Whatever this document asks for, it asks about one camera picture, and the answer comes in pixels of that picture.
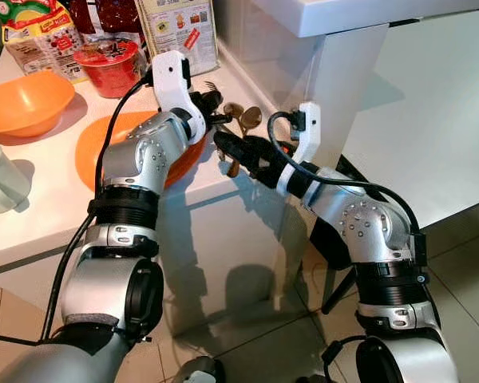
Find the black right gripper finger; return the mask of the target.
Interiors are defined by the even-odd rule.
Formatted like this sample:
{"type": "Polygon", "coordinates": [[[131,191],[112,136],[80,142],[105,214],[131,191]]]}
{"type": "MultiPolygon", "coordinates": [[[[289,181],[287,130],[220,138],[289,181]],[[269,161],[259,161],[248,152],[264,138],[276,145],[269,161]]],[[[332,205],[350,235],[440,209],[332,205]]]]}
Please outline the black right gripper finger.
{"type": "Polygon", "coordinates": [[[267,188],[275,189],[277,186],[277,167],[271,160],[260,156],[245,156],[239,158],[239,164],[247,169],[249,176],[262,183],[267,188]]]}
{"type": "Polygon", "coordinates": [[[213,134],[217,148],[237,163],[255,163],[263,157],[264,139],[258,136],[237,136],[232,132],[218,130],[213,134]]]}

